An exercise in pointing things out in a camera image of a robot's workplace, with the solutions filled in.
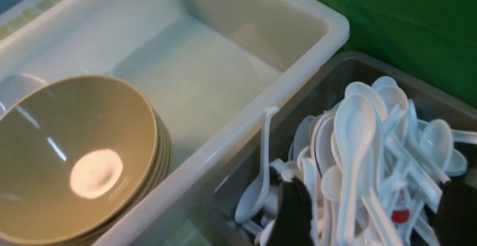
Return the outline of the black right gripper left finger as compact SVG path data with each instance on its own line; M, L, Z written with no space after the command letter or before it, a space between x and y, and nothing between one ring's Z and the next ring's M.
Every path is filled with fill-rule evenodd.
M279 186L279 211L269 246L312 246L312 199L305 184L296 177Z

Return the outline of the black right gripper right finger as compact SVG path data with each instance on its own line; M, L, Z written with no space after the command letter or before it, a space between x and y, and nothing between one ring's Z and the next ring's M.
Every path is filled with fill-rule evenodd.
M477 244L476 188L448 180L443 185L433 229L441 246L475 246Z

